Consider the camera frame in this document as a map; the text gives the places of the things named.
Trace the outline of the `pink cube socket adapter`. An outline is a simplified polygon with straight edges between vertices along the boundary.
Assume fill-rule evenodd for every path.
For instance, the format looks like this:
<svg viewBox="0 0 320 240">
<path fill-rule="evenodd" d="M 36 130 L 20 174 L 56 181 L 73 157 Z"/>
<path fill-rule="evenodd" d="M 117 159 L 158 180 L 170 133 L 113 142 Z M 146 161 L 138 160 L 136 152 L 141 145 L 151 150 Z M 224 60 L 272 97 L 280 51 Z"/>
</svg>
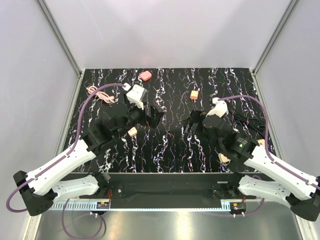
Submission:
<svg viewBox="0 0 320 240">
<path fill-rule="evenodd" d="M 152 78 L 152 73 L 148 70 L 143 71 L 142 73 L 139 74 L 139 77 L 142 81 L 148 81 L 149 79 Z"/>
</svg>

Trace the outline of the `white red power strip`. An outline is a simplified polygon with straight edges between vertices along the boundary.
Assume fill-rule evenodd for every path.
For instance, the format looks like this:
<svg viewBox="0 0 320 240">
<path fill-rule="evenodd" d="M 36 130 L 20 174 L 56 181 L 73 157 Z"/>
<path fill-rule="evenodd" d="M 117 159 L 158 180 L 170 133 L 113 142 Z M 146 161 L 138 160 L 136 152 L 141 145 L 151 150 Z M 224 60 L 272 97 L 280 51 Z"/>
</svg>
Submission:
<svg viewBox="0 0 320 240">
<path fill-rule="evenodd" d="M 265 147 L 265 140 L 264 139 L 259 139 L 257 142 L 259 143 L 260 146 Z M 222 153 L 218 154 L 218 158 L 219 158 L 219 161 L 221 164 L 226 164 L 226 163 L 230 162 L 230 160 L 226 156 L 224 156 Z"/>
</svg>

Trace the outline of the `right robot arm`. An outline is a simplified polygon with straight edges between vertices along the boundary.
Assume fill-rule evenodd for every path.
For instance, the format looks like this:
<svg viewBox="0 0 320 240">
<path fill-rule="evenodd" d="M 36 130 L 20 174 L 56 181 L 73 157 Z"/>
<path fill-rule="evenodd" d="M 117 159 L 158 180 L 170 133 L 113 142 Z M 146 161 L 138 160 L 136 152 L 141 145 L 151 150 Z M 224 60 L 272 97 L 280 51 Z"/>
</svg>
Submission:
<svg viewBox="0 0 320 240">
<path fill-rule="evenodd" d="M 288 207 L 307 221 L 317 220 L 320 215 L 318 177 L 300 171 L 274 156 L 266 145 L 232 129 L 222 115 L 213 110 L 193 110 L 183 121 L 183 127 L 189 132 L 193 124 L 196 124 L 195 134 L 205 138 L 227 160 L 256 169 L 272 179 L 264 181 L 239 174 L 227 185 L 230 197 L 236 199 L 245 195 L 271 200 Z"/>
</svg>

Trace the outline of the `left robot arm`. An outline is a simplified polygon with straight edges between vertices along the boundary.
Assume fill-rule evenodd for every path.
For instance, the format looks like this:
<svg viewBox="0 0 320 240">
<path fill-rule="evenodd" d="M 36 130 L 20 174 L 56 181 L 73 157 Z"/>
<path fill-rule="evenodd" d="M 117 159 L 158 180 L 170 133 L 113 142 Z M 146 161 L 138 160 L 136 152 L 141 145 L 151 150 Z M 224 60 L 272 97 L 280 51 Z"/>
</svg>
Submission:
<svg viewBox="0 0 320 240">
<path fill-rule="evenodd" d="M 136 125 L 155 129 L 163 115 L 154 106 L 140 109 L 133 103 L 103 104 L 97 121 L 77 137 L 72 146 L 33 171 L 20 170 L 13 175 L 28 213 L 40 215 L 54 203 L 71 198 L 103 198 L 108 193 L 108 174 L 92 172 L 73 180 L 64 181 L 63 178 L 80 165 L 103 155 Z"/>
</svg>

